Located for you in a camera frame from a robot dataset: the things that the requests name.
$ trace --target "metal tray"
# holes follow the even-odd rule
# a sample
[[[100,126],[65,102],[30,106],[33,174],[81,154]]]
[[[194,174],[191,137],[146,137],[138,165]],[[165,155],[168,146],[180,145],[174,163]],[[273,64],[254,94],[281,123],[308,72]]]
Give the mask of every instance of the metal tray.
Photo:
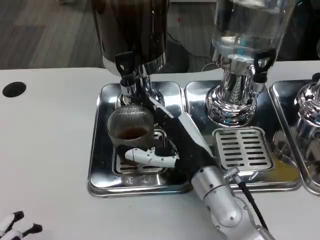
[[[294,160],[300,169],[304,187],[312,194],[320,196],[320,141],[319,132],[314,131],[311,138],[306,139],[298,134],[298,109],[294,107],[294,100],[298,91],[307,80],[279,81],[269,88],[269,94],[275,111],[283,128],[277,134],[278,154],[284,159]]]
[[[209,89],[216,87],[219,83],[220,81],[194,81],[190,82],[184,89],[187,111],[206,142],[211,146],[213,145],[213,131],[219,126],[208,117],[205,99]],[[266,90],[257,98],[257,110],[250,126],[264,130],[267,147],[273,152],[274,135],[281,130],[281,125]],[[251,191],[293,191],[301,186],[300,173],[293,162],[278,159],[274,154],[272,154],[272,162],[274,164],[272,168],[242,170],[240,172]],[[231,182],[231,187],[235,191],[240,191],[235,182]]]
[[[186,110],[184,92],[172,81],[152,82],[152,87],[162,93],[166,108],[178,117]],[[109,84],[103,87],[97,100],[97,110],[93,131],[87,188],[91,195],[109,198],[124,196],[141,196],[156,194],[184,193],[191,189],[184,175],[174,168],[142,168],[142,172],[128,174],[126,170],[119,172],[117,156],[113,144],[106,131],[106,122],[114,111],[120,84]],[[160,138],[155,131],[155,138]]]

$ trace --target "robotic arm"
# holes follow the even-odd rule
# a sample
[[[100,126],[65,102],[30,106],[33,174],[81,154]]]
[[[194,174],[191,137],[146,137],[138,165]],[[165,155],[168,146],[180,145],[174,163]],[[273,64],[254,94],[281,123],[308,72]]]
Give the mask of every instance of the robotic arm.
[[[227,184],[226,179],[232,177],[244,192],[248,191],[238,176],[238,169],[224,174],[190,115],[184,112],[176,118],[153,98],[149,97],[146,102],[144,104],[151,108],[158,124],[175,145],[177,154],[158,155],[154,147],[147,150],[133,148],[126,150],[125,157],[157,167],[175,167],[186,174],[195,192],[210,210],[213,224],[224,239],[275,240],[268,230],[255,224],[246,203],[236,197]]]

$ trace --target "brown liquid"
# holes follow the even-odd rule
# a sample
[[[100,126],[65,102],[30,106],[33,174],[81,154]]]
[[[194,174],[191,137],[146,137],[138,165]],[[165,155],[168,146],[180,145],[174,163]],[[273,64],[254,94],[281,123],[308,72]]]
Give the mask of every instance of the brown liquid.
[[[137,139],[140,138],[142,136],[144,136],[145,134],[147,134],[147,130],[145,130],[144,128],[141,127],[137,127],[137,128],[129,128],[124,130],[123,132],[121,132],[118,135],[119,139],[124,139],[124,140],[131,140],[131,139]]]
[[[138,64],[158,58],[166,50],[168,0],[91,0],[102,54],[133,51]]]

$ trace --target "stainless steel drip tray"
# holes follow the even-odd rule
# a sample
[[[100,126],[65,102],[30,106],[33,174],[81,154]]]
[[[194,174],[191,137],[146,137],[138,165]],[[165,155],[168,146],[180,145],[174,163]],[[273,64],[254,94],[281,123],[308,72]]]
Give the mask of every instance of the stainless steel drip tray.
[[[187,111],[198,126],[204,139],[212,146],[212,152],[216,153],[218,159],[219,157],[216,146],[223,144],[225,139],[222,139],[222,141],[218,140],[217,143],[214,143],[213,131],[220,127],[208,117],[205,99],[209,89],[216,87],[219,83],[220,81],[194,81],[190,82],[184,89]],[[249,151],[254,152],[255,155],[261,155],[248,157],[242,156],[242,163],[239,161],[238,163],[233,162],[230,164],[230,162],[225,161],[225,159],[221,159],[221,166],[224,169],[238,166],[240,168],[240,175],[246,181],[250,190],[254,192],[292,191],[298,189],[301,186],[301,181],[299,170],[295,164],[286,158],[276,158],[272,153],[274,150],[274,135],[277,131],[281,130],[281,125],[267,91],[262,92],[257,98],[257,110],[254,119],[249,126],[252,126],[252,128],[245,128],[244,131],[241,130],[239,133],[232,134],[241,134],[242,132],[245,132],[245,134],[248,135],[244,136],[244,139],[253,138],[254,141],[256,141],[256,139],[261,140],[264,138],[264,142],[266,142],[265,146],[261,145],[261,141],[251,142],[250,145],[247,146],[249,148],[261,147],[260,149],[263,151]],[[263,160],[259,161],[259,158],[261,158],[262,155],[265,156],[266,152],[269,153],[270,157],[263,158]],[[246,161],[251,161],[251,158],[253,158],[251,164],[243,164],[245,162],[245,158]],[[238,186],[234,182],[231,183],[231,187],[236,191],[239,191]]]
[[[166,108],[175,117],[185,111],[184,92],[178,84],[172,81],[152,82],[152,87],[162,93]],[[106,122],[120,93],[120,84],[109,84],[103,87],[98,98],[87,182],[90,194],[109,198],[175,194],[190,190],[185,176],[174,168],[129,166],[116,156],[106,131]],[[155,129],[153,140],[155,145],[165,146],[166,133]]]
[[[283,128],[283,131],[277,133],[278,155],[284,159],[294,159],[300,169],[304,187],[310,193],[320,196],[320,135],[307,124],[301,125],[298,109],[294,107],[299,90],[309,83],[312,80],[276,82],[270,87],[269,94]]]

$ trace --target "gray carpet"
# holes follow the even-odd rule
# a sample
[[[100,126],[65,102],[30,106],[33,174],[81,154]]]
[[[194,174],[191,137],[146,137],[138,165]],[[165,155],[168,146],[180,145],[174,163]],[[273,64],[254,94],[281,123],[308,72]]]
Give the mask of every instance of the gray carpet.
[[[215,3],[172,3],[168,32],[187,49],[188,72],[209,63]],[[89,0],[0,0],[0,69],[99,67]]]

